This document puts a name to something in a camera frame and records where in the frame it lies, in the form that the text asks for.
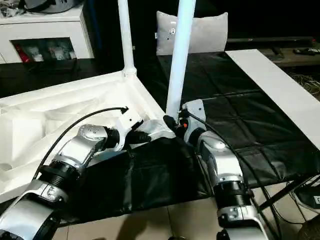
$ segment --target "white shelf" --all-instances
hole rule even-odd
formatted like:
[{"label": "white shelf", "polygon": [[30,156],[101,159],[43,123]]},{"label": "white shelf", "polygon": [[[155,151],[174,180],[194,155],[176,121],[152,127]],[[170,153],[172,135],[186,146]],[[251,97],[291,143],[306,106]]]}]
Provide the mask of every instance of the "white shelf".
[{"label": "white shelf", "polygon": [[27,24],[27,23],[50,23],[50,22],[77,22],[83,10],[83,3],[68,11],[54,14],[39,14],[26,12],[14,17],[0,17],[0,25],[5,24]]}]

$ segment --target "gray pillow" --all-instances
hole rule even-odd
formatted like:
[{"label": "gray pillow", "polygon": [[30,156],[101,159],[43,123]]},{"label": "gray pillow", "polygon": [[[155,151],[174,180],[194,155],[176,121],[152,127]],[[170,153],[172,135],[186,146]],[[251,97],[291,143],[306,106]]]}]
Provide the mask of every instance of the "gray pillow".
[{"label": "gray pillow", "polygon": [[[157,55],[171,55],[174,50],[177,17],[156,12]],[[189,53],[222,52],[228,38],[228,13],[219,16],[193,18]]]}]

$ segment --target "floor tile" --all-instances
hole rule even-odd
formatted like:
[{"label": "floor tile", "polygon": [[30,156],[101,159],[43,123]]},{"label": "floor tile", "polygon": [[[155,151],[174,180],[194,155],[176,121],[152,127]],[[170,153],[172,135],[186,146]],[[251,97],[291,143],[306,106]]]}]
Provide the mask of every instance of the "floor tile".
[{"label": "floor tile", "polygon": [[167,240],[172,235],[166,207],[69,227],[68,240]]},{"label": "floor tile", "polygon": [[181,236],[188,240],[213,240],[221,230],[216,204],[211,198],[171,205],[168,209],[175,237]]},{"label": "floor tile", "polygon": [[69,228],[68,226],[58,228],[52,240],[67,240],[68,228]]},{"label": "floor tile", "polygon": [[[266,189],[269,192],[269,194],[271,196],[273,196],[274,194],[276,194],[277,192],[282,190],[285,186],[286,186],[286,183],[279,183],[279,184],[268,186],[268,187],[266,187]],[[254,192],[255,199],[258,204],[262,204],[266,200],[260,188],[254,189],[253,192]],[[282,199],[277,201],[274,204],[274,206],[275,206],[276,210],[281,214],[281,216],[290,222],[303,223],[305,221],[304,218],[302,217],[297,205],[295,204],[295,202],[293,201],[293,199],[289,195],[286,195],[285,197],[283,197]],[[311,211],[305,209],[304,207],[301,207],[301,209],[302,209],[302,212],[304,213],[307,220],[312,219],[316,215],[316,213],[311,212]],[[273,225],[273,227],[276,229],[275,220],[274,220],[274,217],[273,217],[273,214],[272,214],[270,208],[265,209],[263,212],[266,215],[266,217],[268,218],[268,220],[270,221],[270,223]],[[300,228],[302,227],[302,225],[301,224],[289,224],[289,223],[283,221],[280,217],[278,217],[278,219],[279,219],[283,238],[284,239],[297,239],[298,232],[299,232]]]}]

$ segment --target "wires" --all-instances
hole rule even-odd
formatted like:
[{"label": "wires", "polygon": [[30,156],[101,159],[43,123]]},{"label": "wires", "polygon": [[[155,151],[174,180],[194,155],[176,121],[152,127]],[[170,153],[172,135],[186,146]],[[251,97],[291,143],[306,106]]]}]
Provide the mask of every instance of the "wires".
[{"label": "wires", "polygon": [[310,183],[307,183],[305,186],[306,187],[310,187],[315,183],[318,183],[318,180],[320,179],[320,176],[317,176],[313,181],[311,181]]},{"label": "wires", "polygon": [[[208,127],[211,131],[213,131],[215,134],[217,134],[218,137],[220,137],[224,142],[226,142],[226,141],[224,140],[224,138],[223,138],[210,124],[206,123],[206,122],[203,121],[201,118],[195,116],[194,114],[192,114],[192,113],[190,113],[190,112],[188,112],[188,111],[186,111],[186,113],[187,113],[187,115],[189,115],[190,117],[192,117],[192,118],[196,119],[197,121],[201,122],[202,124],[204,124],[204,125],[205,125],[206,127]],[[255,170],[252,168],[252,166],[249,164],[249,162],[248,162],[244,157],[240,156],[240,155],[233,149],[233,147],[232,147],[231,145],[228,144],[228,146],[229,146],[229,149],[233,152],[233,154],[234,154],[237,158],[241,159],[241,160],[245,163],[245,165],[247,166],[247,168],[250,170],[250,172],[252,173],[253,177],[255,178],[258,186],[261,188],[262,193],[263,193],[265,199],[266,199],[266,200],[269,200],[269,199],[270,199],[270,196],[269,196],[266,188],[265,188],[265,187],[263,186],[263,184],[261,183],[261,181],[260,181],[260,179],[258,178]],[[271,224],[269,223],[267,217],[266,217],[265,214],[260,210],[260,208],[259,208],[256,200],[254,199],[254,197],[251,198],[251,201],[252,201],[253,205],[256,207],[256,209],[257,209],[257,211],[259,212],[259,214],[261,215],[261,217],[263,218],[265,224],[266,224],[267,227],[269,228],[269,230],[270,230],[271,234],[273,235],[273,237],[274,237],[275,239],[280,239],[280,240],[281,240],[281,239],[282,239],[282,232],[281,232],[279,219],[278,219],[278,217],[277,217],[277,213],[276,213],[276,209],[275,209],[274,205],[271,204],[270,209],[271,209],[271,212],[272,212],[274,221],[275,221],[275,225],[276,225],[278,234],[276,234],[275,230],[273,229],[273,227],[272,227]]]},{"label": "wires", "polygon": [[33,176],[33,180],[37,178],[38,174],[39,174],[39,170],[41,168],[41,166],[45,163],[45,161],[47,160],[47,158],[49,157],[49,155],[51,154],[51,152],[53,151],[53,149],[56,147],[56,145],[60,142],[60,140],[67,134],[67,132],[69,132],[75,125],[77,125],[78,123],[80,123],[81,121],[99,114],[99,113],[103,113],[103,112],[108,112],[108,111],[112,111],[112,110],[121,110],[122,113],[124,113],[125,111],[128,110],[128,108],[126,107],[110,107],[110,108],[104,108],[98,111],[94,111],[91,112],[83,117],[81,117],[80,119],[78,119],[77,121],[75,121],[74,123],[72,123],[69,127],[67,127],[66,130],[64,130],[64,132],[57,138],[57,140],[53,143],[53,145],[50,147],[50,149],[48,150],[48,152],[44,155],[43,159],[41,160],[38,168],[36,169],[34,176]]},{"label": "wires", "polygon": [[299,206],[299,204],[297,203],[296,197],[295,197],[295,196],[293,196],[293,198],[292,198],[292,199],[293,199],[293,201],[294,201],[294,203],[295,203],[296,207],[299,209],[299,212],[301,213],[301,216],[303,217],[304,222],[307,222],[308,220],[307,220],[306,216],[304,215],[304,213],[302,212],[301,207],[300,207],[300,206]]},{"label": "wires", "polygon": [[288,223],[288,224],[298,224],[298,225],[302,225],[302,224],[304,224],[307,220],[305,219],[305,216],[302,214],[302,216],[303,216],[303,218],[304,218],[304,220],[305,220],[305,222],[293,222],[293,221],[289,221],[289,220],[287,220],[287,219],[285,219],[280,213],[279,213],[279,211],[277,210],[277,208],[276,207],[274,207],[274,210],[275,210],[275,212],[277,213],[277,215],[284,221],[284,222],[286,222],[286,223]]}]

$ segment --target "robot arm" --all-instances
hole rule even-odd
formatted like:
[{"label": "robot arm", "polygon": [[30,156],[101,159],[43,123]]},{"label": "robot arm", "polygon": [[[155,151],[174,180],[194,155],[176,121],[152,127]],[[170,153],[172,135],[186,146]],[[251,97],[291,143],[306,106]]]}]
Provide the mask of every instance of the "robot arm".
[{"label": "robot arm", "polygon": [[19,237],[17,239],[51,239],[60,223],[59,209],[68,201],[95,153],[121,151],[127,134],[142,122],[141,117],[129,109],[113,128],[81,126],[52,162],[41,167],[41,176],[1,215],[0,230]]},{"label": "robot arm", "polygon": [[204,162],[215,196],[218,222],[224,228],[217,234],[217,240],[267,240],[257,209],[251,203],[252,192],[244,182],[238,158],[217,134],[185,112],[206,120],[204,105],[199,99],[182,106],[181,125],[175,125],[168,116],[164,121],[180,134],[178,137],[183,137],[196,149]]}]

